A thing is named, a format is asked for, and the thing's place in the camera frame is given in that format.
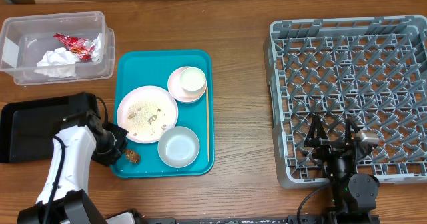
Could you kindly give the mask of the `grey bowl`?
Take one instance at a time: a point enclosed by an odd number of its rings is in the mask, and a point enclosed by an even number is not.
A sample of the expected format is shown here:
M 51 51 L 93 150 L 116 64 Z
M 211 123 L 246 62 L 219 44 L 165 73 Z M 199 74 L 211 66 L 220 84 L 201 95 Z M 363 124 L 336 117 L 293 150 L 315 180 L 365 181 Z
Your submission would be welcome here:
M 160 159 L 173 168 L 184 168 L 197 158 L 200 142 L 197 135 L 187 127 L 173 127 L 159 139 L 157 152 Z

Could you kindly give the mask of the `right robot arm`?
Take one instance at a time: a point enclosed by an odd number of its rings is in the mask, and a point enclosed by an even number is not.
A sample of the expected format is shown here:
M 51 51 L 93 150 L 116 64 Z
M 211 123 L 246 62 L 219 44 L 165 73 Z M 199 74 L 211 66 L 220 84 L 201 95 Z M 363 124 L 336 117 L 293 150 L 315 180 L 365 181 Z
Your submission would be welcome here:
M 359 173 L 357 164 L 379 145 L 375 131 L 359 128 L 351 119 L 346 119 L 344 140 L 331 141 L 324 131 L 319 115 L 312 117 L 305 147 L 311 147 L 312 158 L 326 164 L 329 182 L 310 193 L 300 203 L 298 223 L 379 223 L 379 217 L 370 214 L 376 208 L 380 182 L 373 175 Z M 302 215 L 305 202 L 316 193 L 330 188 L 333 207 L 321 215 Z

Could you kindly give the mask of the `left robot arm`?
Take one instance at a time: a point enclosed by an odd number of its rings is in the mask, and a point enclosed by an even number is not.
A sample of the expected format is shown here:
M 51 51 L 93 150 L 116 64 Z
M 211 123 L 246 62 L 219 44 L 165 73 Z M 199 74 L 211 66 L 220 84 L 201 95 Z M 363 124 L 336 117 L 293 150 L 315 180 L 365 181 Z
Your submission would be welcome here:
M 52 130 L 53 156 L 43 190 L 34 206 L 19 212 L 18 223 L 145 223 L 136 209 L 105 218 L 87 193 L 91 162 L 115 164 L 126 150 L 127 134 L 92 111 L 59 121 Z

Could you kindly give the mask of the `large pink plate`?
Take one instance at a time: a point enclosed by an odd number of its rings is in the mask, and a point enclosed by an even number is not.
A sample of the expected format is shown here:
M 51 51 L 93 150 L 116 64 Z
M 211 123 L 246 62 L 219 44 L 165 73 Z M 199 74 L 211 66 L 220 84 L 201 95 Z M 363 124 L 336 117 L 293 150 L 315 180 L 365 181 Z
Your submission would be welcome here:
M 117 124 L 128 131 L 127 138 L 141 144 L 155 143 L 178 119 L 176 100 L 165 89 L 153 85 L 138 87 L 120 102 Z

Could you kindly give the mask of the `white napkin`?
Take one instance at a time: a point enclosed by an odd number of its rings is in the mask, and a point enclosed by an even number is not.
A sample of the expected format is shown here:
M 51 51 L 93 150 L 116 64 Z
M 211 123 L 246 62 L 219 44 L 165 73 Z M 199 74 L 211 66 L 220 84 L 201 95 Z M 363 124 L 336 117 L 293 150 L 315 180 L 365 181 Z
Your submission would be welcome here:
M 47 51 L 34 72 L 51 78 L 75 77 L 75 64 L 78 62 L 80 58 L 76 54 L 60 47 Z

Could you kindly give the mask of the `red snack wrapper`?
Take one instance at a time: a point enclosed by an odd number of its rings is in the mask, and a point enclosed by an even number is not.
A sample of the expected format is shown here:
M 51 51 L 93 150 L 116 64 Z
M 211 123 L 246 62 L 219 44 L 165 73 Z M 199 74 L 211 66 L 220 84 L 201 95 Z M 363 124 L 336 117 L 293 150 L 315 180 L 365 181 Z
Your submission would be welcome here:
M 62 42 L 70 52 L 83 61 L 98 61 L 101 57 L 101 33 L 94 40 L 71 37 L 60 33 L 56 33 L 53 37 Z

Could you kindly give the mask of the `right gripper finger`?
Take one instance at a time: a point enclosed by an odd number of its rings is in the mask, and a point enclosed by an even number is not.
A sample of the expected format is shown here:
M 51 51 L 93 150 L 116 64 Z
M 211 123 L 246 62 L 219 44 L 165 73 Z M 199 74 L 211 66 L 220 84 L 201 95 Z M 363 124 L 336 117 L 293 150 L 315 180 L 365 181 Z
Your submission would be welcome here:
M 345 142 L 352 144 L 352 132 L 357 133 L 359 130 L 360 128 L 357 126 L 356 122 L 351 117 L 348 117 L 345 124 Z
M 304 140 L 304 147 L 321 147 L 328 142 L 328 136 L 324 131 L 322 122 L 318 114 L 312 117 L 312 122 L 306 138 Z

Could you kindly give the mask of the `brown food scrap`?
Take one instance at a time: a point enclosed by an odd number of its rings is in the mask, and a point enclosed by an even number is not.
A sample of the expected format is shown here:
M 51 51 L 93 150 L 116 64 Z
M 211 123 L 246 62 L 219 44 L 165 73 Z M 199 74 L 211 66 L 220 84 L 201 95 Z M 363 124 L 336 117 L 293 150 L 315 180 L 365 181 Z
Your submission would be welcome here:
M 138 164 L 141 161 L 141 156 L 131 149 L 126 149 L 123 153 L 130 163 Z

